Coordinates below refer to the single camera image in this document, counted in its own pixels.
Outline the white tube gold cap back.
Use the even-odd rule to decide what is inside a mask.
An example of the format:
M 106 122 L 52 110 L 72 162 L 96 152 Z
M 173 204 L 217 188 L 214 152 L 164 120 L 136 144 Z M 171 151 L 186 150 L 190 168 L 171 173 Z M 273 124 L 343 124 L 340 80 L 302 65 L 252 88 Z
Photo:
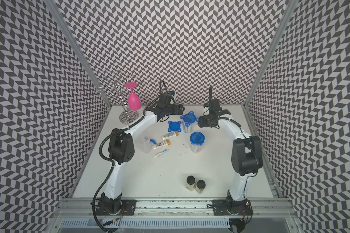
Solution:
M 177 131 L 167 133 L 167 134 L 163 135 L 161 138 L 162 138 L 162 140 L 168 140 L 168 139 L 176 137 L 176 136 L 179 136 L 179 132 L 177 132 Z

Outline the white tube gold cap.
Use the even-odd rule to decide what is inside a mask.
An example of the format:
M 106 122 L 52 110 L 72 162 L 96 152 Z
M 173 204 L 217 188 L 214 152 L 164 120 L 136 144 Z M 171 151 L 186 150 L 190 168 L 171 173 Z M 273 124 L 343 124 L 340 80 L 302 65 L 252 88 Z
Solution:
M 177 132 L 177 131 L 167 133 L 167 134 L 163 135 L 161 138 L 162 138 L 162 140 L 168 140 L 168 139 L 176 137 L 176 136 L 179 136 L 179 132 Z
M 167 139 L 167 140 L 164 140 L 162 142 L 159 142 L 159 143 L 153 145 L 152 149 L 156 150 L 156 149 L 159 149 L 159 148 L 163 148 L 163 147 L 169 146 L 170 144 L 171 144 L 170 141 Z

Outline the small toothpaste tube front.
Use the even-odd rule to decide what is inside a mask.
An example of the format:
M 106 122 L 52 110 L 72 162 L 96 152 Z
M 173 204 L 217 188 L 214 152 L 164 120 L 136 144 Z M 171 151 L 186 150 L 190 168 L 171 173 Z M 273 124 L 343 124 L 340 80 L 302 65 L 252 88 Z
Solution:
M 160 151 L 160 152 L 156 153 L 156 154 L 154 155 L 154 158 L 158 158 L 158 157 L 162 156 L 163 154 L 165 154 L 165 153 L 167 153 L 167 152 L 169 152 L 169 149 L 168 149 L 168 148 L 164 149 L 163 151 Z

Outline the tall clear container back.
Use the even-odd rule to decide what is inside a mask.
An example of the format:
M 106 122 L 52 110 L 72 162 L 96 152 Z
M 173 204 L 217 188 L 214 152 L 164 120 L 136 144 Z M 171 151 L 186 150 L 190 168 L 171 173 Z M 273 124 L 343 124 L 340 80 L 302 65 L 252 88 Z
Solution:
M 182 131 L 185 134 L 191 134 L 193 131 L 193 123 L 183 122 L 182 123 Z

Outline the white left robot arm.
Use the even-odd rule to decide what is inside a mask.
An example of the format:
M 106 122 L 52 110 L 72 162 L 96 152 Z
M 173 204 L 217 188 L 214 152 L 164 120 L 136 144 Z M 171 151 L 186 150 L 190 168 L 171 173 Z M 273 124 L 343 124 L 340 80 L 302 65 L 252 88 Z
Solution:
M 103 183 L 93 196 L 91 205 L 99 215 L 121 214 L 123 204 L 122 186 L 125 164 L 134 154 L 134 140 L 149 126 L 159 122 L 163 117 L 182 115 L 184 106 L 176 103 L 175 93 L 161 93 L 143 110 L 143 115 L 131 125 L 112 130 L 99 146 L 99 155 L 111 163 L 111 168 Z

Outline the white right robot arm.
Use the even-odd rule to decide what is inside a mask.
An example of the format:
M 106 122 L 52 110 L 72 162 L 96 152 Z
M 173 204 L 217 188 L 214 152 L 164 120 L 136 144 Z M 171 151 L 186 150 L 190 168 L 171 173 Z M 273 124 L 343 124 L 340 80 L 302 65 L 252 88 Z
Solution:
M 233 140 L 231 165 L 235 176 L 232 187 L 227 191 L 226 209 L 232 215 L 249 214 L 251 204 L 247 199 L 248 184 L 263 166 L 261 140 L 246 133 L 241 124 L 233 119 L 231 112 L 222 109 L 219 100 L 209 99 L 204 104 L 204 110 L 205 114 L 199 117 L 198 126 L 222 129 Z

